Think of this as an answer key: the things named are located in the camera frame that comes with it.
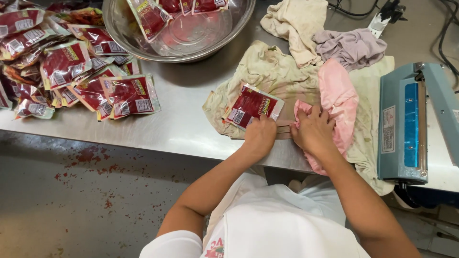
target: lavender cloth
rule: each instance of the lavender cloth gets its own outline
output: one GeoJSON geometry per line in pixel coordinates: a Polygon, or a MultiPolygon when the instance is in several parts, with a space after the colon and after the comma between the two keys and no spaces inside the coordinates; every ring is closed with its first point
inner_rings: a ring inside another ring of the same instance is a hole
{"type": "Polygon", "coordinates": [[[324,62],[335,58],[348,72],[378,62],[387,47],[386,42],[374,37],[367,28],[349,32],[324,30],[317,32],[313,41],[324,62]]]}

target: red logo on shirt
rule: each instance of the red logo on shirt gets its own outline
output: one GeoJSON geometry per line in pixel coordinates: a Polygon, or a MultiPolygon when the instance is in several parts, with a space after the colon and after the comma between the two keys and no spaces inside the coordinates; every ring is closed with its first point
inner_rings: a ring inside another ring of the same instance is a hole
{"type": "Polygon", "coordinates": [[[213,241],[210,244],[210,249],[206,250],[206,255],[204,257],[208,258],[224,258],[225,253],[224,253],[224,246],[223,246],[223,241],[222,238],[220,237],[217,242],[213,241]]]}

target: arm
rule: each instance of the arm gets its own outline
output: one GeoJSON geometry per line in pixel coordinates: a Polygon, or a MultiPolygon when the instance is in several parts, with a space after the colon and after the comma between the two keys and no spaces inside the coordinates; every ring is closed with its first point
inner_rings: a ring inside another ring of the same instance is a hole
{"type": "Polygon", "coordinates": [[[266,156],[274,145],[276,124],[262,115],[247,127],[245,142],[229,158],[191,184],[166,214],[158,235],[187,230],[202,238],[204,217],[220,203],[231,185],[253,164],[266,156]]]}
{"type": "Polygon", "coordinates": [[[320,113],[319,106],[308,113],[298,112],[300,129],[291,126],[293,139],[327,171],[362,247],[373,258],[419,258],[387,205],[339,153],[332,140],[335,121],[327,111],[320,113]]]}

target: black cable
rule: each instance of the black cable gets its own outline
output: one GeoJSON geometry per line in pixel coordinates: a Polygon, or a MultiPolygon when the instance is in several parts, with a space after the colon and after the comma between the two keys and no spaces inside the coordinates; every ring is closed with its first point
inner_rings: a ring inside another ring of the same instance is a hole
{"type": "Polygon", "coordinates": [[[366,12],[366,13],[352,13],[352,12],[349,12],[349,11],[346,11],[344,9],[342,9],[341,7],[339,7],[338,5],[334,5],[332,3],[328,3],[329,6],[332,6],[334,7],[335,9],[338,9],[342,12],[344,12],[345,14],[348,14],[348,15],[351,15],[351,16],[366,16],[366,15],[369,15],[373,12],[373,10],[376,8],[376,5],[378,4],[378,0],[375,0],[375,3],[373,4],[373,6],[371,7],[370,11],[366,12]]]}
{"type": "Polygon", "coordinates": [[[440,56],[442,57],[443,61],[445,61],[446,65],[449,66],[451,71],[454,73],[454,75],[459,76],[459,71],[454,67],[454,65],[446,58],[445,54],[443,54],[443,41],[445,39],[446,31],[448,31],[448,27],[451,24],[451,22],[456,19],[456,14],[458,13],[459,10],[459,4],[454,1],[454,0],[440,0],[444,5],[446,5],[446,8],[452,11],[451,7],[448,5],[446,2],[453,3],[455,5],[454,12],[452,12],[451,17],[449,18],[448,22],[443,26],[443,29],[440,33],[441,38],[440,38],[440,43],[438,43],[438,52],[440,53],[440,56]]]}

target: pile of packages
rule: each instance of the pile of packages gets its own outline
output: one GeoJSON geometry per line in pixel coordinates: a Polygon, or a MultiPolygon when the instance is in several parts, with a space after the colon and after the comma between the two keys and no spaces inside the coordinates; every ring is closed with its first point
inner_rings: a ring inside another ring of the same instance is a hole
{"type": "Polygon", "coordinates": [[[228,9],[227,0],[127,0],[140,30],[151,43],[175,14],[198,15],[228,9]]]}
{"type": "Polygon", "coordinates": [[[158,112],[152,76],[113,41],[100,9],[81,5],[0,0],[0,108],[17,101],[16,119],[78,102],[99,121],[158,112]]]}

